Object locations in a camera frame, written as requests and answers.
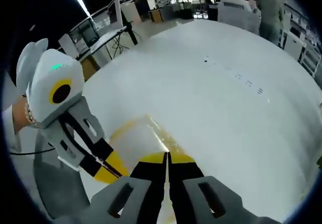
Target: white cloth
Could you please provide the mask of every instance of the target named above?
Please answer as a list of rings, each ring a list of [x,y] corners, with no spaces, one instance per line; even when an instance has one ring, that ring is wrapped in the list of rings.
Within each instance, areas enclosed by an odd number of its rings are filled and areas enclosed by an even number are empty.
[[[244,7],[244,10],[246,10],[248,12],[253,11],[250,3],[246,0],[220,0],[220,4],[221,3],[231,3],[231,4],[242,5]]]
[[[12,116],[12,106],[2,112],[2,120],[7,146],[10,150],[21,152],[21,143],[19,135],[15,134],[14,120]]]

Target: desk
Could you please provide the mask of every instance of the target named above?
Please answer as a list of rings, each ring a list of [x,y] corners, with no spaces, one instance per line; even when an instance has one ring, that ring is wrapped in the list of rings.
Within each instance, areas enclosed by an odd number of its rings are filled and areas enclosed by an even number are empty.
[[[317,168],[319,87],[286,52],[237,27],[196,20],[159,33],[100,69],[84,96],[107,139],[149,114],[258,216],[284,220]],[[80,175],[89,200],[106,186]]]
[[[152,22],[160,23],[166,22],[176,18],[172,5],[166,5],[159,9],[154,9],[149,11],[150,18]]]
[[[91,46],[90,48],[91,55],[93,56],[93,58],[95,59],[99,67],[105,66],[108,62],[108,59],[110,60],[113,59],[108,48],[104,50],[102,47],[106,45],[108,42],[110,42],[112,39],[122,34],[124,31],[126,31],[126,29],[127,27],[123,27],[118,30],[107,32],[101,38],[99,38],[95,44]]]

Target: black cable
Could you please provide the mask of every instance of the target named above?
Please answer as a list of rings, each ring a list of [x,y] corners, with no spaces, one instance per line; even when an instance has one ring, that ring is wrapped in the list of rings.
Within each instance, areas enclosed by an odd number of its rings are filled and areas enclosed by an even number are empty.
[[[119,45],[120,45],[120,42],[119,42],[119,40],[118,40],[118,39],[116,39],[117,46],[116,46],[116,49],[115,49],[115,51],[114,51],[113,59],[115,58],[115,55],[116,55],[117,49],[119,48]]]
[[[120,46],[122,48],[130,49],[130,48],[128,48],[128,47],[126,47],[126,46],[124,46],[124,45],[121,44],[121,35],[118,38],[118,46]]]
[[[115,38],[113,38],[113,41],[114,41],[114,44],[112,45],[112,48],[116,49],[116,48],[114,48],[114,46],[117,44],[117,40]]]
[[[141,35],[139,35],[138,33],[136,33],[134,30],[132,30],[132,31],[133,31],[137,36],[139,36],[139,37],[140,37],[141,42],[143,42]]]
[[[120,44],[120,40],[121,40],[121,37],[119,37],[119,40],[118,40],[118,48],[120,49],[120,54],[123,53],[123,48],[121,47],[121,44]]]
[[[39,151],[39,152],[31,152],[31,153],[12,153],[10,152],[11,155],[36,155],[36,154],[42,154],[45,152],[49,152],[49,151],[53,151],[55,148],[50,148],[48,150],[44,150],[44,151]]]

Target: ceiling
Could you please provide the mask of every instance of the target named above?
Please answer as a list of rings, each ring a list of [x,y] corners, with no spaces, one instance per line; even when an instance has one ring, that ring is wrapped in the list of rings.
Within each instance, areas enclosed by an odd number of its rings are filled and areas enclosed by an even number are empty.
[[[109,2],[83,1],[90,13]],[[76,0],[6,0],[6,3],[10,5],[6,12],[8,30],[5,34],[8,40],[2,57],[4,62],[11,65],[11,71],[15,71],[20,52],[28,42],[46,37],[49,39],[49,47],[57,48],[58,39],[86,17]]]

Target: floor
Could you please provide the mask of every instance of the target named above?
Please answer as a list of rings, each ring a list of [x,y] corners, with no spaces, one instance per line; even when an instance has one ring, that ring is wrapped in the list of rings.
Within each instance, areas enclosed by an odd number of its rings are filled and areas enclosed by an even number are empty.
[[[190,21],[179,19],[159,24],[145,21],[134,25],[133,30],[140,43],[164,30]],[[109,42],[108,46],[111,54],[115,53],[117,57],[120,52],[112,47],[113,44],[113,41]],[[129,49],[134,47],[127,33],[121,35],[120,44]],[[37,135],[35,151],[49,148],[51,147],[45,139],[40,134]],[[30,197],[49,219],[81,211],[89,205],[79,173],[58,160],[55,151],[35,156],[12,156],[12,161]]]

